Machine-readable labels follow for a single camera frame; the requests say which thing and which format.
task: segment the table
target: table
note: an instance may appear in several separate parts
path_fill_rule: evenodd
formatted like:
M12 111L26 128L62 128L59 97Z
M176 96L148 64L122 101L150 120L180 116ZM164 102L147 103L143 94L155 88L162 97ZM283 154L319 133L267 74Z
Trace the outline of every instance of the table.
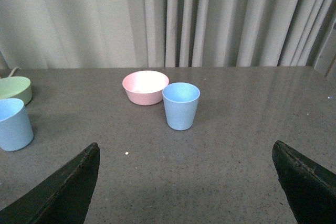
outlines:
M16 72L33 84L35 138L0 150L0 209L92 142L101 161L85 223L295 223L272 163L276 140L336 172L336 90L312 68L152 69L201 91L181 132L163 102L128 100L121 82L138 70Z

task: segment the plastic cup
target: plastic cup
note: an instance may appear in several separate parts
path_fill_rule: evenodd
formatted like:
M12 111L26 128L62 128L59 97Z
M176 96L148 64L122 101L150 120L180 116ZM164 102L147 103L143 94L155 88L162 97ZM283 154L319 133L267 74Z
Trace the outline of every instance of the plastic cup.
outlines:
M177 82L165 87L162 94L169 127L177 131L189 129L193 125L201 95L198 87Z
M0 147L8 152L17 151L33 137L24 102L18 98L0 100Z

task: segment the cup rim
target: cup rim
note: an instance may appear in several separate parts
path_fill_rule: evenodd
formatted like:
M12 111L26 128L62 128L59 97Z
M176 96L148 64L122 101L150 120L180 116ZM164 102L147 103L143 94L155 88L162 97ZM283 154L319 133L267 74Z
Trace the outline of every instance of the cup rim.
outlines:
M12 118L12 117L14 117L14 116L15 116L17 113L19 113L19 112L22 110L22 108L25 106L24 102L23 102L21 99L19 99L19 98L7 98L7 99L2 99L2 100L0 100L0 104L3 103L3 102L8 102L8 101L10 101L10 100L14 100L14 101L16 101L16 102L19 102L19 103L20 103L20 104L19 104L19 109L16 110L15 113L11 114L10 116L8 116L8 117L6 117L6 118L3 118L3 119L0 119L0 123L1 123L1 122L4 122L4 121L6 121L6 120L8 120L8 119L10 119L10 118Z
M166 88L168 88L169 86L173 86L173 85L176 85L176 84L188 84L189 86L193 86L193 87L196 88L197 91L198 91L198 95L197 95L197 97L196 97L195 99L193 99L193 100L186 101L186 102L173 101L173 100L167 98L167 97L164 95L164 90L165 90ZM197 86L195 86L195 85L193 85L193 84L191 84L191 83L188 83L188 82L175 82L175 83L171 83L171 84L167 85L167 86L162 90L162 96L163 96L163 98L165 98L165 99L167 99L168 101L171 101L171 102L175 102L175 103L189 103L189 102L196 101L198 98L200 98L200 96L201 96L201 91L200 91L200 89L199 89Z

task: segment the green bowl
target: green bowl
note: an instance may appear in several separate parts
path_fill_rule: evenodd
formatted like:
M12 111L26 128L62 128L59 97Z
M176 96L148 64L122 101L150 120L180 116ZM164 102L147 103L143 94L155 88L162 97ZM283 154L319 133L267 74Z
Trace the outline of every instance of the green bowl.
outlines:
M0 79L0 100L19 98L26 105L32 99L31 81L22 76L13 76Z

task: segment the pink bowl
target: pink bowl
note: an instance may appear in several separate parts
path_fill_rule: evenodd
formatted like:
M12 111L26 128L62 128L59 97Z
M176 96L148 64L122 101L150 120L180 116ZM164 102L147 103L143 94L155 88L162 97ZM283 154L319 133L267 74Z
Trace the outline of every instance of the pink bowl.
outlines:
M122 81L128 98L138 105L153 105L161 102L162 90L168 84L168 77L156 71L131 73Z

